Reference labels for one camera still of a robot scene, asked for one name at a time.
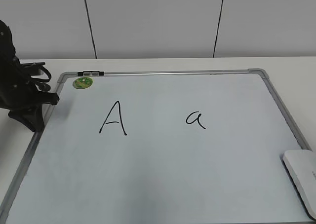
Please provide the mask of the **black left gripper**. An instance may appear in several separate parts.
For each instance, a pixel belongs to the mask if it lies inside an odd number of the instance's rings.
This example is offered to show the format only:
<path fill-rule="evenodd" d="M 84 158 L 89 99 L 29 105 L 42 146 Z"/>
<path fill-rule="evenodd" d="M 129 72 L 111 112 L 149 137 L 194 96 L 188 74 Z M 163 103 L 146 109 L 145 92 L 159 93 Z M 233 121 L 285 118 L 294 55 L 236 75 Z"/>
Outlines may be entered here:
<path fill-rule="evenodd" d="M 0 63 L 0 107 L 32 132 L 44 129 L 42 105 L 59 101 L 58 94 L 50 92 L 51 73 L 44 66 L 44 62 Z"/>

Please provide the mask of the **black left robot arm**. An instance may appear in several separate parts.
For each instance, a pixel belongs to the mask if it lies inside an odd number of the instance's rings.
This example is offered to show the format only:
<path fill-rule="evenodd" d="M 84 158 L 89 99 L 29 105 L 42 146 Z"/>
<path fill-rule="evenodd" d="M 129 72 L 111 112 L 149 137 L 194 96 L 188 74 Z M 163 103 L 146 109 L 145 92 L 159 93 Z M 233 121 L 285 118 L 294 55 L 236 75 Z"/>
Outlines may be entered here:
<path fill-rule="evenodd" d="M 33 132 L 44 129 L 42 106 L 59 101 L 58 94 L 50 92 L 51 73 L 44 66 L 45 62 L 20 63 L 10 27 L 1 21 L 0 107 Z"/>

